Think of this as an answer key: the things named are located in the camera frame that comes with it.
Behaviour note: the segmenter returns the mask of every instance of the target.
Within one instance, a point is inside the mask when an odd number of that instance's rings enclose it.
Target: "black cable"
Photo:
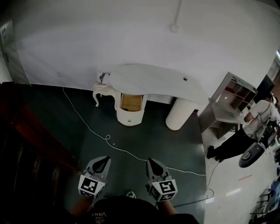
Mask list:
[[[213,191],[211,188],[208,188],[208,186],[209,186],[209,184],[210,184],[210,181],[211,181],[212,175],[213,175],[213,173],[214,173],[214,170],[216,169],[216,167],[217,167],[219,164],[220,164],[220,162],[218,162],[217,165],[214,167],[214,169],[213,169],[213,171],[212,171],[212,173],[211,173],[210,179],[209,179],[209,183],[207,184],[207,187],[206,187],[206,191],[207,191],[207,190],[212,191],[212,193],[213,193],[212,197],[208,198],[208,196],[206,196],[207,198],[205,198],[205,199],[201,199],[201,200],[198,200],[198,201],[193,201],[193,202],[190,202],[190,203],[185,203],[185,204],[182,204],[182,205],[177,205],[177,206],[174,206],[174,208],[178,208],[178,207],[181,207],[181,206],[184,206],[184,205],[190,205],[190,204],[198,203],[198,202],[205,201],[205,200],[207,200],[207,199],[213,198],[214,195],[215,195],[215,193],[214,193],[214,191]]]

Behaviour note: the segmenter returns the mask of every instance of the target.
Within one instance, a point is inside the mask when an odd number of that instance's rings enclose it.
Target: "black shoe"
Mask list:
[[[213,151],[214,151],[214,146],[213,145],[209,146],[208,151],[207,151],[207,156],[206,156],[207,159],[210,159],[210,158],[214,157],[214,156],[212,156]]]

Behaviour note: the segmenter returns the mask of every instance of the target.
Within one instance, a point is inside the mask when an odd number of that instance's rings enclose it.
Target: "small white stool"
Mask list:
[[[98,99],[96,97],[97,94],[100,94],[100,97],[102,97],[102,95],[104,96],[112,96],[114,99],[115,99],[115,110],[117,110],[117,91],[111,87],[111,86],[108,86],[108,85],[103,85],[103,84],[95,84],[93,86],[93,99],[95,100],[96,102],[96,107],[99,106],[99,102],[98,102]]]

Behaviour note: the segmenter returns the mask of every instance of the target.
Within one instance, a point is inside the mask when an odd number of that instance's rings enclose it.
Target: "curved chair leg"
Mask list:
[[[97,97],[96,97],[96,94],[97,94],[97,93],[94,93],[94,92],[93,92],[92,96],[93,96],[93,99],[94,99],[95,102],[96,102],[96,105],[95,105],[95,106],[98,107],[98,106],[99,106],[99,102],[98,102],[98,99],[97,99]]]

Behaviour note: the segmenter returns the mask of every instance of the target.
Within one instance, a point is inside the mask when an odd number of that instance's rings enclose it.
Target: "black pants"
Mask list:
[[[256,140],[250,138],[243,129],[237,131],[221,146],[210,152],[209,157],[228,159],[243,154]]]

